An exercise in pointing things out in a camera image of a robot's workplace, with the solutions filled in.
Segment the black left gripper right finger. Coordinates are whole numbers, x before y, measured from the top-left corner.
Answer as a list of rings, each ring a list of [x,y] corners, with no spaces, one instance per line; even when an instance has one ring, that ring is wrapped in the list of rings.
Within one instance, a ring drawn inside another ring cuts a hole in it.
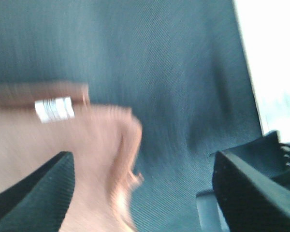
[[[290,232],[290,143],[276,131],[217,152],[212,185],[232,232]]]

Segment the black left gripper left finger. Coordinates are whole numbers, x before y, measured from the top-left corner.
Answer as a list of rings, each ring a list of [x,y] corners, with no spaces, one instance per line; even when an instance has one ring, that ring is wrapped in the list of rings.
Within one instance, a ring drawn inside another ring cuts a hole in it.
[[[0,193],[0,232],[57,232],[75,187],[71,152],[60,152]]]

